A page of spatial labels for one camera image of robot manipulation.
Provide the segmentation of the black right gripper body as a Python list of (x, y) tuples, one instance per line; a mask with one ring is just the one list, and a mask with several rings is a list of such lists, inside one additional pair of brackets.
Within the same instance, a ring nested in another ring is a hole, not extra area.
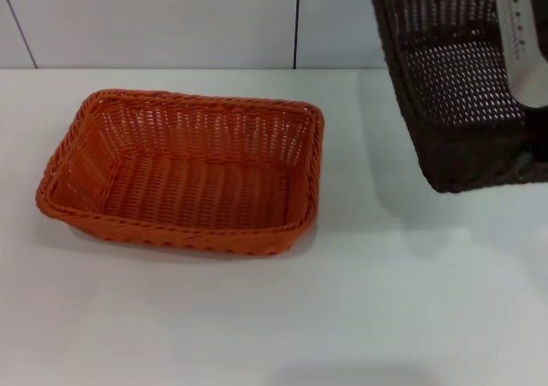
[(525, 127), (536, 161), (548, 161), (548, 106), (525, 109)]

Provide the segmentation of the dark brown woven plastic basket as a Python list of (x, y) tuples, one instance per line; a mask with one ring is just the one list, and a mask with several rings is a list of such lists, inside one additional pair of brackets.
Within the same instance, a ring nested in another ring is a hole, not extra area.
[(496, 0), (372, 0), (420, 169), (440, 193), (548, 182), (511, 95)]

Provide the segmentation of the orange woven plastic basket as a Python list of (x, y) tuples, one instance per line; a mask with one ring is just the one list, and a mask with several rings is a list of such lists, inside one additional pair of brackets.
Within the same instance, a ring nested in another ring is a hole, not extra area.
[(103, 241), (270, 256), (313, 225), (313, 104), (104, 89), (81, 104), (36, 204)]

